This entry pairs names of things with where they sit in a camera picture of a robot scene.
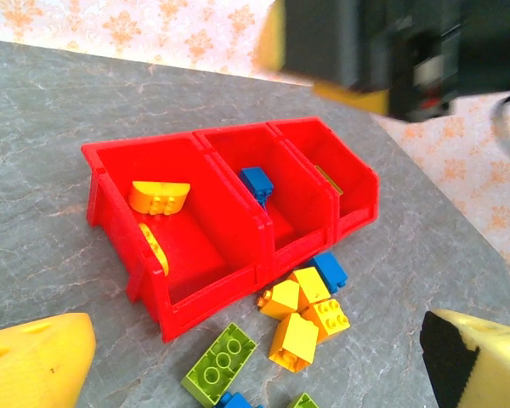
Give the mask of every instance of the floral wallpaper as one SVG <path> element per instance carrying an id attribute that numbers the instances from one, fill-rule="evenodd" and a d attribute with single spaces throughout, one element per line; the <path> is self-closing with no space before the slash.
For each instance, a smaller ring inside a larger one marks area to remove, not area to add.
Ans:
<path id="1" fill-rule="evenodd" d="M 0 0 L 0 40 L 285 81 L 253 64 L 270 4 Z M 377 120 L 510 263 L 510 159 L 496 146 L 489 123 L 500 97 L 463 99 L 455 116 L 423 124 Z"/>

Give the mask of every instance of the green duplo brick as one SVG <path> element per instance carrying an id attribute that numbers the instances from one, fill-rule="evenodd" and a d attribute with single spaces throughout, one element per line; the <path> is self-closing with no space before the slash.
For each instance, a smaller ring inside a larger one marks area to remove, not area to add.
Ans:
<path id="1" fill-rule="evenodd" d="M 204 407 L 213 408 L 256 348 L 257 344 L 246 333 L 230 323 L 181 380 L 181 385 Z"/>
<path id="2" fill-rule="evenodd" d="M 319 408 L 306 393 L 297 397 L 287 408 Z"/>

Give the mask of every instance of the red plastic bin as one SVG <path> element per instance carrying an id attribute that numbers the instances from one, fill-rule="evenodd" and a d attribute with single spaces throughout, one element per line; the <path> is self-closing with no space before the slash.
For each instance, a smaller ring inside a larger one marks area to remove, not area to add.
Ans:
<path id="1" fill-rule="evenodd" d="M 85 144 L 82 152 L 92 170 L 88 222 L 104 229 L 129 273 L 128 297 L 144 302 L 165 342 L 377 215 L 376 174 L 317 118 Z M 275 185 L 267 211 L 238 178 L 255 166 Z M 191 190 L 181 212 L 142 215 L 127 202 L 134 180 Z M 142 222 L 167 255 L 168 276 Z"/>

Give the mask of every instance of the gray table surface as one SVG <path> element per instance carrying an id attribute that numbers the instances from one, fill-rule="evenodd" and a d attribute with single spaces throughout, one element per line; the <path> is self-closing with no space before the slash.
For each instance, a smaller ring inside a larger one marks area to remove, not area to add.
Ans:
<path id="1" fill-rule="evenodd" d="M 381 177 L 378 221 L 333 248 L 351 328 L 298 374 L 267 359 L 275 322 L 255 295 L 162 343 L 86 223 L 81 144 L 299 116 L 320 116 Z M 0 42 L 0 328 L 89 313 L 98 346 L 79 406 L 196 407 L 179 381 L 234 321 L 259 344 L 231 388 L 254 405 L 305 391 L 321 408 L 434 407 L 418 341 L 431 308 L 510 325 L 510 268 L 369 116 L 292 85 Z"/>

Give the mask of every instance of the marble-patterned surface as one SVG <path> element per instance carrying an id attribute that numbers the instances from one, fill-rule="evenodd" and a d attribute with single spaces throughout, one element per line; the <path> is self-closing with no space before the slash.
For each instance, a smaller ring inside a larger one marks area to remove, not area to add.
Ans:
<path id="1" fill-rule="evenodd" d="M 193 128 L 321 116 L 380 174 L 381 216 L 333 251 L 352 327 L 293 375 L 267 360 L 275 322 L 255 297 L 163 344 L 84 210 L 80 146 Z M 427 309 L 510 325 L 510 267 L 370 117 L 293 85 L 0 42 L 0 328 L 90 313 L 98 347 L 79 406 L 196 407 L 180 378 L 230 321 L 260 345 L 232 386 L 253 404 L 435 407 L 418 332 Z"/>

